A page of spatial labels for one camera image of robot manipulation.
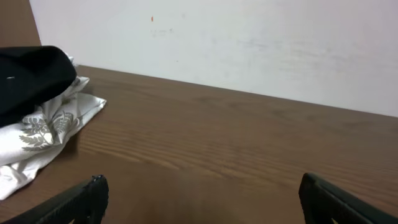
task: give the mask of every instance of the black cloth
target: black cloth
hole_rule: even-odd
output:
[[[0,127],[33,113],[75,78],[68,56],[56,47],[0,48]]]

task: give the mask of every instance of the white fabric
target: white fabric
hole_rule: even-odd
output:
[[[0,128],[0,200],[35,179],[37,171],[104,107],[106,100],[79,93],[88,81],[77,77],[20,123]]]

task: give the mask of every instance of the wooden table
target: wooden table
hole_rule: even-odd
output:
[[[93,174],[108,178],[103,223],[304,223],[316,172],[398,216],[398,118],[80,67],[107,99],[0,221]]]

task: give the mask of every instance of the gray leaf pattern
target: gray leaf pattern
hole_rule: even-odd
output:
[[[72,126],[72,122],[73,114],[64,111],[62,114],[54,116],[53,120],[49,122],[48,125],[43,119],[24,118],[22,123],[26,128],[22,129],[22,131],[25,135],[20,135],[19,139],[33,146],[22,147],[22,149],[30,152],[48,149],[51,145],[45,140],[44,135],[50,133],[54,139],[57,137],[59,140],[59,134],[69,130]]]

